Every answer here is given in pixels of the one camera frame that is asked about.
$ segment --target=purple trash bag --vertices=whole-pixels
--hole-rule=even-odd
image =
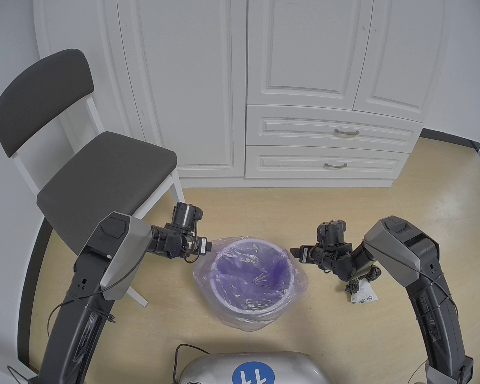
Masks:
[[[217,317],[246,332],[278,319],[308,286],[286,249],[250,237],[214,241],[193,277]]]

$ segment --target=black baseboard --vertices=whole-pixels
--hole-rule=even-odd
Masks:
[[[478,143],[476,141],[469,140],[469,139],[464,139],[463,137],[450,135],[449,133],[438,132],[438,131],[434,131],[434,130],[427,129],[427,128],[423,128],[421,130],[420,137],[425,137],[427,139],[440,140],[440,141],[445,141],[447,143],[462,145],[464,147],[473,148],[477,152],[480,149],[480,143]]]
[[[22,299],[20,300],[20,312],[18,315],[17,351],[18,360],[35,371],[30,366],[30,324],[32,321],[33,301],[35,299],[36,284],[42,267],[43,257],[47,249],[48,240],[52,233],[52,226],[43,219],[40,231],[36,237],[35,245],[28,263],[25,275]]]

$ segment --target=chair seat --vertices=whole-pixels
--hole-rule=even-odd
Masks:
[[[175,152],[103,132],[57,172],[36,203],[79,254],[105,216],[113,211],[133,215],[176,166]]]

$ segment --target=floor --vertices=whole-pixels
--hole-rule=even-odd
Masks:
[[[400,177],[388,189],[185,189],[201,207],[199,234],[209,239],[250,235],[286,248],[314,243],[317,226],[347,222],[354,247],[382,217],[396,215],[440,243],[441,265],[458,310],[466,353],[480,361],[480,157],[470,148],[420,139]],[[173,200],[164,196],[145,220],[164,225]],[[31,363],[39,367],[47,317],[72,277],[73,253],[53,233],[38,281],[31,326]],[[212,353],[305,352],[338,384],[406,384],[426,359],[405,290],[388,273],[372,286],[379,297],[354,305],[344,283],[313,265],[301,300],[276,322],[245,333],[223,325],[192,278],[192,266],[147,254],[132,286],[150,304],[117,301],[87,375],[88,384],[172,382],[174,350],[190,343]],[[179,369],[200,353],[186,348]],[[423,368],[412,383],[425,381]],[[480,374],[471,381],[480,383]]]

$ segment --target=robotic arm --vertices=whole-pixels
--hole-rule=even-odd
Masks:
[[[113,212],[96,227],[73,266],[74,275],[49,336],[37,377],[30,384],[83,384],[113,303],[126,293],[146,252],[187,260],[212,243],[197,236],[200,208],[177,203],[171,224],[151,226]]]
[[[440,268],[438,243],[395,216],[379,220],[355,250],[344,241],[346,229],[344,221],[323,223],[317,229],[316,245],[290,251],[301,263],[317,264],[349,282],[349,291],[355,291],[357,279],[373,281],[380,275],[373,265],[378,260],[407,289],[427,350],[428,384],[468,383],[473,359],[465,356],[456,306]]]

